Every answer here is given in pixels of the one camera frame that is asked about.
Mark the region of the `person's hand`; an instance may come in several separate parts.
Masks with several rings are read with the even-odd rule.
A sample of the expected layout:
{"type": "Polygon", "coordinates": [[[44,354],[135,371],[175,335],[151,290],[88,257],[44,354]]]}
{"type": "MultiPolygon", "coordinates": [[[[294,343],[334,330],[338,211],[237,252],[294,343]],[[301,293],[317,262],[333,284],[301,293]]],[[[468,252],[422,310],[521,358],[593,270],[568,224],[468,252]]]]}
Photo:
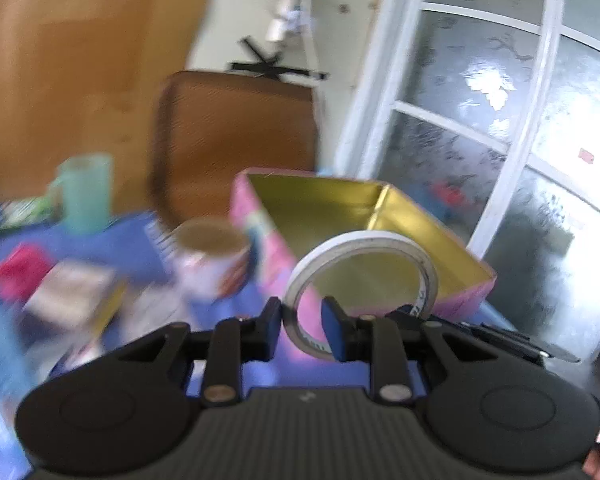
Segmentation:
{"type": "Polygon", "coordinates": [[[583,464],[583,471],[592,480],[600,480],[600,448],[588,453],[583,464]]]}

